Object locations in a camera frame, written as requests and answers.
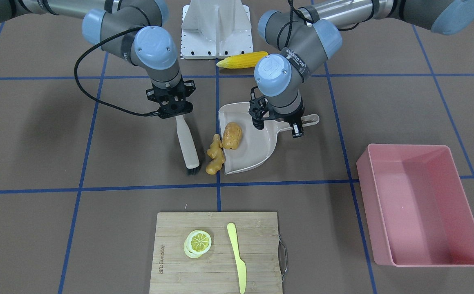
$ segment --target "dustpan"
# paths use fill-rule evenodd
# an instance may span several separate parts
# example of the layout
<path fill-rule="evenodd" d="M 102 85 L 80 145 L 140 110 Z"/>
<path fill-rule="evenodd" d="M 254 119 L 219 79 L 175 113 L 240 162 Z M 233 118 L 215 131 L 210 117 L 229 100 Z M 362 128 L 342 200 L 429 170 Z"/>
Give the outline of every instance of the dustpan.
<path fill-rule="evenodd" d="M 264 122 L 264 129 L 260 131 L 252 124 L 252 118 L 248 113 L 249 108 L 248 102 L 239 102 L 224 105 L 219 109 L 221 132 L 224 132 L 224 128 L 230 122 L 237 123 L 243 132 L 243 138 L 237 149 L 224 149 L 226 175 L 249 171 L 263 164 L 275 150 L 277 134 L 292 129 L 287 122 L 267 120 Z M 309 127 L 319 123 L 319 116 L 307 115 L 301 120 L 303 127 Z"/>

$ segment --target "label on robot arm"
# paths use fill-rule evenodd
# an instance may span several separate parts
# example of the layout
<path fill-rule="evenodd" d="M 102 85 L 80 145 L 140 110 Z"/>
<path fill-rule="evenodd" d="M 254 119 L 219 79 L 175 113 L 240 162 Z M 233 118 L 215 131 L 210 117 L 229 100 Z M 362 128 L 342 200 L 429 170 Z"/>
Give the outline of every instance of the label on robot arm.
<path fill-rule="evenodd" d="M 302 78 L 302 82 L 310 78 L 310 69 L 306 65 L 306 62 L 304 62 L 304 60 L 302 60 L 302 58 L 294 50 L 291 50 L 290 48 L 283 48 L 280 52 L 280 55 L 286 57 L 290 64 L 295 67 Z"/>

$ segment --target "corn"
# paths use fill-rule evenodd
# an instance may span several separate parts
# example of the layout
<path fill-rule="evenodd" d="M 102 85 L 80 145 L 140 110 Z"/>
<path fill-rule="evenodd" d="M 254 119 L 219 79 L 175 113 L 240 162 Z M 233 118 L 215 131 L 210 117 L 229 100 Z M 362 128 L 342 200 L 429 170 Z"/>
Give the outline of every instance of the corn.
<path fill-rule="evenodd" d="M 224 69 L 246 69 L 248 67 L 255 67 L 257 62 L 266 55 L 268 55 L 268 52 L 259 51 L 230 56 L 217 62 L 217 66 Z"/>

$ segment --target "toy vegetable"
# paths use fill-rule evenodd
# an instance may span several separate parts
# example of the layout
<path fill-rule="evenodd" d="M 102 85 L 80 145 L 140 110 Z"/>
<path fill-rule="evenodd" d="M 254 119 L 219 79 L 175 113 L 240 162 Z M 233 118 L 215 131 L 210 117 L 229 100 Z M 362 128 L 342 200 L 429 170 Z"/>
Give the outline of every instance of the toy vegetable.
<path fill-rule="evenodd" d="M 257 62 L 266 55 L 268 55 L 268 52 L 264 51 L 245 53 L 227 57 L 217 62 L 216 65 L 224 69 L 246 69 L 248 67 L 255 67 Z"/>
<path fill-rule="evenodd" d="M 219 134 L 213 135 L 213 142 L 210 144 L 210 148 L 206 153 L 212 159 L 206 166 L 206 172 L 209 173 L 209 175 L 215 175 L 222 169 L 222 164 L 226 161 L 222 153 L 222 142 Z"/>
<path fill-rule="evenodd" d="M 242 139 L 242 129 L 235 122 L 229 122 L 222 134 L 222 147 L 224 149 L 237 149 Z"/>

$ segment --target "lemon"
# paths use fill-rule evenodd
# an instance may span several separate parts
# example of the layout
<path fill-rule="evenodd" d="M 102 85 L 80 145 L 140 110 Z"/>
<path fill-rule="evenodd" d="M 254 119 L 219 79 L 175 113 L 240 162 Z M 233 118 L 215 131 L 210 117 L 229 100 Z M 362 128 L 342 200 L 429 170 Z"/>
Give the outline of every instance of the lemon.
<path fill-rule="evenodd" d="M 201 229 L 192 231 L 184 241 L 184 253 L 190 258 L 199 258 L 211 247 L 211 236 Z"/>

